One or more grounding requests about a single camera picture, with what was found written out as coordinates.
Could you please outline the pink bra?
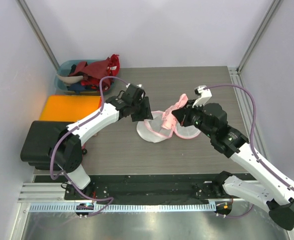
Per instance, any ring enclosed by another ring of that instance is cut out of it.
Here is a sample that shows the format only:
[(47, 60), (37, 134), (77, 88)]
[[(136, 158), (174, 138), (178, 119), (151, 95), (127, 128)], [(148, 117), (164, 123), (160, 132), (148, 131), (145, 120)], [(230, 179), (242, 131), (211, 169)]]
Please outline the pink bra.
[(161, 127), (167, 130), (173, 130), (177, 124), (177, 120), (172, 114), (172, 111), (181, 109), (188, 101), (187, 95), (184, 93), (180, 95), (179, 100), (162, 114), (162, 125)]

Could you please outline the white mesh laundry bag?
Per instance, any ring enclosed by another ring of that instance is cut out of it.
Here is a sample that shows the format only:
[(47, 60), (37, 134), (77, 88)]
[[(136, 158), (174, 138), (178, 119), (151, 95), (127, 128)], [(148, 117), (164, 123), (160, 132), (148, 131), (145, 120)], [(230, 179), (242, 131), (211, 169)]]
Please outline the white mesh laundry bag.
[(169, 129), (162, 126), (163, 111), (152, 111), (153, 119), (145, 119), (139, 121), (136, 131), (139, 136), (147, 142), (159, 143), (167, 140), (175, 134), (177, 137), (185, 140), (194, 139), (200, 135), (201, 131), (194, 126), (182, 127), (179, 123), (174, 122), (174, 125)]

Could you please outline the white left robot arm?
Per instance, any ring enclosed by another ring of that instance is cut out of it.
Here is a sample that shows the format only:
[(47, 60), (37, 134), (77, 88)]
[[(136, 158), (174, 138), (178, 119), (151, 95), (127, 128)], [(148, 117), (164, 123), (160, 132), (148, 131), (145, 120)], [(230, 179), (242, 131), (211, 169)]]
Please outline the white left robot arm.
[(57, 164), (68, 181), (76, 186), (76, 194), (84, 200), (89, 199), (93, 186), (82, 166), (82, 147), (99, 131), (126, 117), (131, 117), (133, 122), (153, 118), (149, 98), (141, 84), (128, 84), (125, 91), (109, 97), (98, 110), (58, 133), (58, 140), (49, 152), (51, 177), (56, 179), (52, 171)]

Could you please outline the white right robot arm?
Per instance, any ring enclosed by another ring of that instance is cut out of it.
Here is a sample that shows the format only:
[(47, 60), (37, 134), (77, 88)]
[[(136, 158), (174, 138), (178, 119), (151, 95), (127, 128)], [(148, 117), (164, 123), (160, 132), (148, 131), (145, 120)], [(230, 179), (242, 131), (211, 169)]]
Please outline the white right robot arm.
[(251, 185), (235, 175), (222, 172), (212, 185), (214, 195), (242, 198), (268, 213), (280, 227), (294, 228), (294, 180), (263, 157), (249, 139), (231, 127), (227, 113), (218, 103), (196, 106), (190, 100), (172, 115), (183, 127), (194, 126), (209, 139), (219, 153), (246, 169), (261, 185)]

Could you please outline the white cup bra in basket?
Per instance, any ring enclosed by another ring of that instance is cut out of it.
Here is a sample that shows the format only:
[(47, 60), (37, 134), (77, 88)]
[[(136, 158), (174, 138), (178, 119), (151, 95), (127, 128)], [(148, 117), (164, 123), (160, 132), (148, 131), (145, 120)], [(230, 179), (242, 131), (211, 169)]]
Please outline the white cup bra in basket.
[(67, 85), (72, 85), (75, 83), (80, 82), (81, 80), (83, 80), (83, 76), (61, 76), (61, 75), (56, 75), (58, 77), (58, 79), (60, 81), (62, 81), (63, 83), (67, 84)]

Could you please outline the teal plastic laundry basket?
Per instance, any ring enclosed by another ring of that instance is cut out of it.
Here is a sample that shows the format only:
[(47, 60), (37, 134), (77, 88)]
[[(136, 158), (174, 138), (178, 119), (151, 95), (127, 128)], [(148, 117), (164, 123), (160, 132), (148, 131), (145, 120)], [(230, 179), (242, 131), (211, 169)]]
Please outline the teal plastic laundry basket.
[[(58, 69), (57, 71), (57, 75), (61, 75), (61, 76), (64, 76), (64, 77), (67, 77), (71, 70), (73, 69), (73, 67), (75, 67), (76, 64), (80, 63), (81, 61), (87, 61), (88, 63), (92, 63), (92, 62), (95, 62), (95, 61), (102, 61), (102, 60), (68, 60), (66, 62), (64, 62)], [(65, 84), (63, 83), (62, 81), (60, 81), (58, 79), (58, 77), (56, 76), (55, 77), (55, 80), (54, 80), (54, 84), (55, 84), (55, 87), (62, 91), (62, 92), (65, 92), (65, 93), (68, 93), (68, 94), (78, 94), (78, 95), (98, 95), (99, 94), (99, 87), (98, 89), (85, 89), (84, 87), (81, 87), (79, 83), (75, 83), (75, 84), (71, 84), (71, 85), (68, 85), (68, 84)]]

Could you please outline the dark red garment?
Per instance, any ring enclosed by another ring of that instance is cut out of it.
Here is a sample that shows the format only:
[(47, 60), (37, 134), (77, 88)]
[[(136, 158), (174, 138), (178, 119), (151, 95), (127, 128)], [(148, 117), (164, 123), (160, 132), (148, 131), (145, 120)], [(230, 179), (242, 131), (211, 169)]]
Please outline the dark red garment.
[(97, 90), (99, 82), (103, 77), (116, 77), (120, 70), (120, 60), (118, 54), (113, 54), (105, 60), (88, 63), (81, 61), (71, 70), (68, 78), (82, 77), (78, 83), (86, 90)]

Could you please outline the black case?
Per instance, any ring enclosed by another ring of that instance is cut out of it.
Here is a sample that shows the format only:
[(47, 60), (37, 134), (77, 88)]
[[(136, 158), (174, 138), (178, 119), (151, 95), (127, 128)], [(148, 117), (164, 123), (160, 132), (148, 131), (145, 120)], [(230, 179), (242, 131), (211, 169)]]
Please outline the black case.
[(64, 130), (68, 124), (71, 124), (71, 122), (33, 121), (20, 152), (21, 161), (28, 163), (37, 170), (49, 170), (50, 143), (57, 136), (54, 130)]

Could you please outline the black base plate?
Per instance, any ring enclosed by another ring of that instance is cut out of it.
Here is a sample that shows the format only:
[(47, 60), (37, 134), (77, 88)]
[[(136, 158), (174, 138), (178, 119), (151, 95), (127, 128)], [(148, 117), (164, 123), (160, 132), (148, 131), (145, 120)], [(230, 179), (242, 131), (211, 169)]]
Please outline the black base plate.
[(195, 205), (229, 199), (216, 174), (91, 175), (83, 193), (114, 205)]

